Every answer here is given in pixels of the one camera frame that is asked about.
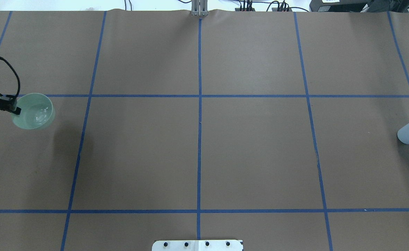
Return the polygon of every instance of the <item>vertical blue line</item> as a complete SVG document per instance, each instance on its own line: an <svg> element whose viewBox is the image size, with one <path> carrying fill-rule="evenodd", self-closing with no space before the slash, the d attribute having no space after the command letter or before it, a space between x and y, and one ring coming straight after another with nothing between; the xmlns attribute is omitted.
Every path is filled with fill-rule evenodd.
<svg viewBox="0 0 409 251"><path fill-rule="evenodd" d="M397 48L398 56L401 61L402 69L404 70L404 75L406 75L407 84L409 85L409 74L407 73L406 65L404 64L404 60L402 59L401 51L399 49L398 42L397 42L397 37L395 35L394 25L392 23L391 13L389 11L387 12L387 17L389 19L389 24L392 30L392 36L394 37L394 43L395 43L395 47Z"/></svg>
<svg viewBox="0 0 409 251"><path fill-rule="evenodd" d="M104 33L104 25L106 23L106 16L107 16L107 11L104 11L104 16L102 18L101 33L99 35L98 49L96 50L96 59L95 59L94 67L93 67L92 81L91 81L91 84L90 84L90 92L88 94L87 108L85 110L84 125L82 127L82 133L80 135L79 151L77 152L76 167L75 167L75 170L74 170L73 183L72 183L72 186L71 186L70 200L69 200L69 205L68 205L68 213L67 213L67 217L66 217L66 220L65 220L64 235L62 236L61 251L63 251L64 248L65 248L65 241L66 241L66 238L67 238L68 226L69 226L69 223L70 223L71 208L72 208L72 205L73 205L73 197L74 197L74 191L75 191L75 188L76 188L76 181L77 181L77 173L79 171L80 154L82 152L82 146L84 144L85 129L87 127L88 113L90 112L90 103L91 103L91 99L92 99L92 95L93 95L93 87L94 87L94 80L95 80L95 77L96 77L96 68L98 67L99 53L101 52L102 35Z"/></svg>
<svg viewBox="0 0 409 251"><path fill-rule="evenodd" d="M7 22L5 23L5 27L3 28L2 35L0 36L0 45L2 44L3 37L5 36L5 33L6 33L6 31L7 31L8 24L9 24L9 21L10 21L10 19L11 19L11 15L12 15L12 11L10 11L10 13L9 13L9 15L8 15Z"/></svg>
<svg viewBox="0 0 409 251"><path fill-rule="evenodd" d="M198 163L197 163L197 240L201 239L201 18L198 20Z"/></svg>
<svg viewBox="0 0 409 251"><path fill-rule="evenodd" d="M318 175L319 175L319 186L321 188L322 205L324 207L325 227L327 229L327 238L328 238L328 241L329 241L329 249L330 249L330 251L333 251L332 234L330 232L330 223L329 223L329 214L327 213L327 203L326 203L326 200L325 200L324 182L322 180L321 162L319 161L319 151L317 149L316 133L315 133L314 123L313 123L313 113L311 112L310 94L308 92L307 76L305 74L305 66L303 64L303 55L302 55L302 46L300 44L299 26L298 26L298 23L297 23L296 13L294 12L293 14L294 14L294 24L295 24L295 27L296 27L297 45L298 45L298 48L299 48L300 67L302 68L303 85L305 87L305 95L307 96L308 116L310 117L311 134L313 136L313 146L314 146L315 153L316 153L317 170L318 170Z"/></svg>

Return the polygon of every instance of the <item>sticker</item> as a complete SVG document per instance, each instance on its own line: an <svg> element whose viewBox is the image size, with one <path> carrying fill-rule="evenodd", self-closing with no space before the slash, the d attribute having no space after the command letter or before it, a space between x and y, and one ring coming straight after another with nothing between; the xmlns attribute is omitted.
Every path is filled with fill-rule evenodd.
<svg viewBox="0 0 409 251"><path fill-rule="evenodd" d="M329 11L331 6L321 6L319 7L319 9L317 10L318 12L324 12L324 11Z"/></svg>

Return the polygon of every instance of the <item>white metal plate with holes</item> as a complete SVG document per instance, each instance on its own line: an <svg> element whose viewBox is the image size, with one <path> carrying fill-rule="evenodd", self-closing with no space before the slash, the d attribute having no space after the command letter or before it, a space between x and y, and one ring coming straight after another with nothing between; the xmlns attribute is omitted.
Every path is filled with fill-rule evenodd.
<svg viewBox="0 0 409 251"><path fill-rule="evenodd" d="M242 240L156 241L152 245L152 251L243 251L243 241Z"/></svg>

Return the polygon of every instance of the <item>wire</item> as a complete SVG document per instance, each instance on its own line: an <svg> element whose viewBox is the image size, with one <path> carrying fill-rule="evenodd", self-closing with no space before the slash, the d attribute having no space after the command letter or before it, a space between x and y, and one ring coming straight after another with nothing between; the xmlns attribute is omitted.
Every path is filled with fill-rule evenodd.
<svg viewBox="0 0 409 251"><path fill-rule="evenodd" d="M17 93L15 94L15 97L17 98L18 93L20 92L20 79L18 78L17 73L15 72L14 68L12 67L12 65L4 58L0 57L0 60L2 60L3 62L7 63L7 65L11 68L12 72L14 73L15 77L17 78Z"/></svg>
<svg viewBox="0 0 409 251"><path fill-rule="evenodd" d="M277 3L277 8L280 8L280 3L279 3L279 1L272 1L272 2L270 3L270 5L268 5L267 11L270 9L270 6L271 6L274 2Z"/></svg>
<svg viewBox="0 0 409 251"><path fill-rule="evenodd" d="M291 8L294 8L294 9L303 9L303 10L305 10L306 12L310 12L310 11L304 9L304 8L301 8L301 7L288 7L288 8L285 8L285 9L291 9Z"/></svg>

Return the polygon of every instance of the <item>white bracket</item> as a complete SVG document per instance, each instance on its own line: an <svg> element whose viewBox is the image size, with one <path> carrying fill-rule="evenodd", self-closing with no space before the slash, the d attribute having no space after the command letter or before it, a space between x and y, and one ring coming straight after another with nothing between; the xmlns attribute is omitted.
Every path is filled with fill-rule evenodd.
<svg viewBox="0 0 409 251"><path fill-rule="evenodd" d="M207 16L208 0L192 0L192 16Z"/></svg>
<svg viewBox="0 0 409 251"><path fill-rule="evenodd" d="M242 240L156 241L152 251L243 251Z"/></svg>

